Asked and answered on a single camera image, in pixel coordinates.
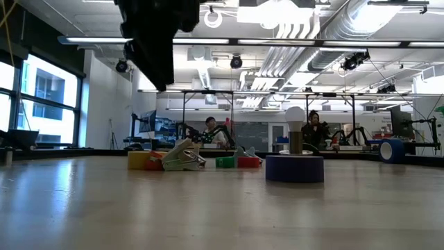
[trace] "tripod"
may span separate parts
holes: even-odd
[[[110,119],[110,149],[114,150],[116,148],[119,149],[119,146],[117,144],[116,135],[114,134],[114,131],[112,130],[112,119]]]

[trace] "light bulb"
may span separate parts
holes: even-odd
[[[302,108],[294,106],[285,112],[285,120],[290,132],[300,132],[305,120],[305,112]]]

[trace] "ceiling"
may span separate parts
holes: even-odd
[[[429,12],[444,13],[444,1],[429,0]],[[112,3],[85,3],[82,0],[19,0],[26,9],[37,15],[66,35],[88,36],[120,36],[119,25],[121,16],[119,10]],[[321,12],[321,25],[333,15],[345,0],[330,0],[332,4],[327,10]],[[245,37],[245,38],[271,38],[277,29],[266,30],[259,24],[241,24],[236,17],[223,16],[222,25],[210,28],[203,22],[203,15],[207,6],[201,6],[201,22],[190,34],[179,33],[178,36],[191,37]],[[404,8],[385,27],[380,29],[372,39],[381,40],[442,40],[444,30],[440,24],[444,23],[444,15],[426,13],[419,15],[419,8]],[[187,56],[187,47],[174,47],[175,64]],[[260,67],[265,59],[269,47],[212,47],[213,58],[217,64],[210,68],[212,78],[239,79],[241,70],[230,69],[231,56],[241,54],[244,67]],[[96,50],[96,55],[114,67],[118,58],[123,57],[121,46],[102,46]],[[418,70],[428,67],[427,63],[444,61],[444,50],[437,49],[371,49],[370,55],[375,66],[385,77],[395,76],[399,90],[411,87],[411,76]],[[314,88],[334,90],[347,86],[355,90],[362,89],[370,84],[383,80],[381,74],[375,71],[375,66],[366,63],[357,71],[345,77],[337,72],[338,65],[333,66],[333,74],[321,74],[316,78],[318,84]],[[175,80],[179,83],[189,83],[191,79],[198,78],[195,69],[176,67]]]

